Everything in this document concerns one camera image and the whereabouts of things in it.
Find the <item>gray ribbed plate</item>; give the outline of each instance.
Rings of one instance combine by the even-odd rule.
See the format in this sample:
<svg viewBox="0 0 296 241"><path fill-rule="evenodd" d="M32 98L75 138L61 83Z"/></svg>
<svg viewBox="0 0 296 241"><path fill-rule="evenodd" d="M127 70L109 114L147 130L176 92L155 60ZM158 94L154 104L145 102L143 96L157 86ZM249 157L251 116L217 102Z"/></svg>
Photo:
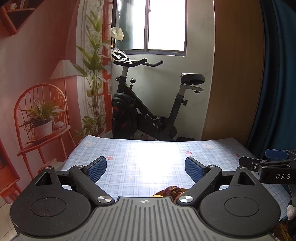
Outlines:
<svg viewBox="0 0 296 241"><path fill-rule="evenodd" d="M22 234L14 238L14 241L20 240L38 239ZM231 241L236 239L214 233L198 219L193 208L177 206L171 198L120 197L114 205L96 208L89 221L76 231L48 240ZM274 241L270 235L252 240Z"/></svg>

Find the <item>silver screw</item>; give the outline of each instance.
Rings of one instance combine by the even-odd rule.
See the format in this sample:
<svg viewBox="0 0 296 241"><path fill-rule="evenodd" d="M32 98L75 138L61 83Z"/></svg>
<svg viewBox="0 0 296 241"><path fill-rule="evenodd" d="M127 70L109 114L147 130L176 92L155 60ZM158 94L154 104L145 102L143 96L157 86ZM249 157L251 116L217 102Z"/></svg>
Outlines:
<svg viewBox="0 0 296 241"><path fill-rule="evenodd" d="M98 202L100 202L100 203L108 203L111 201L112 201L112 198L110 196L99 196L98 197Z"/></svg>
<svg viewBox="0 0 296 241"><path fill-rule="evenodd" d="M188 195L184 195L179 197L179 201L183 202L183 203L188 203L188 202L192 202L193 201L193 197L188 196Z"/></svg>

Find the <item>textured blue pad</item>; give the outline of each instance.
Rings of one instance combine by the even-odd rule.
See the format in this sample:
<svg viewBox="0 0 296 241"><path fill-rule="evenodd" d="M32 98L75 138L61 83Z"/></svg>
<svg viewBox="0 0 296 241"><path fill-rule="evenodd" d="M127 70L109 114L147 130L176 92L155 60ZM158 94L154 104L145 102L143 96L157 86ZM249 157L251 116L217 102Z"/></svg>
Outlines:
<svg viewBox="0 0 296 241"><path fill-rule="evenodd" d="M274 149L267 149L265 151L265 156L267 158L273 158L273 159L280 159L285 160L289 158L289 154L283 150L274 150Z"/></svg>
<svg viewBox="0 0 296 241"><path fill-rule="evenodd" d="M105 173L107 169L107 160L102 158L96 164L94 164L90 169L88 169L87 176L90 180L96 183L100 177Z"/></svg>
<svg viewBox="0 0 296 241"><path fill-rule="evenodd" d="M191 161L189 158L186 158L185 160L185 171L195 183L197 183L203 177L202 168Z"/></svg>

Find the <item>white wall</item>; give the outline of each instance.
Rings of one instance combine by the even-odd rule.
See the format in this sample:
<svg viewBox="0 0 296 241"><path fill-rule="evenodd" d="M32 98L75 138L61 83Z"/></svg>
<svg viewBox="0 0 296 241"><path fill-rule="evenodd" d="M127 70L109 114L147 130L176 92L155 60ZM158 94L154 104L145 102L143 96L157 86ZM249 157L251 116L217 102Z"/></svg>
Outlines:
<svg viewBox="0 0 296 241"><path fill-rule="evenodd" d="M140 65L130 68L128 79L135 78L133 91L154 115L169 116L176 94L179 90L181 73L200 73L205 76L204 88L200 94L186 90L186 106L181 106L175 126L176 137L193 137L200 140L207 112L214 59L214 4L213 0L187 0L187 55L131 55L131 59L147 58L148 63L163 60L159 67ZM112 65L112 93L117 90L116 76L122 67Z"/></svg>

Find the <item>window frame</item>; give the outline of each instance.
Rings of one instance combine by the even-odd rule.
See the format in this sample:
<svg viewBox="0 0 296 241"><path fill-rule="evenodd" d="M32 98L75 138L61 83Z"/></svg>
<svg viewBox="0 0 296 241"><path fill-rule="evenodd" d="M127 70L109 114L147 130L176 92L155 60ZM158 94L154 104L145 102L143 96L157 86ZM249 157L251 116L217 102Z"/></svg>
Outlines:
<svg viewBox="0 0 296 241"><path fill-rule="evenodd" d="M149 14L150 14L150 0L146 0L145 8L145 27L144 27L144 48L143 49L127 49L122 50L127 54L154 54L154 55L175 55L175 56L186 56L187 51L187 0L185 0L185 38L184 38L184 51L181 50L162 50L162 49L148 49L148 34L149 34ZM111 27L116 25L117 15L117 0L113 0L112 8L112 23Z"/></svg>

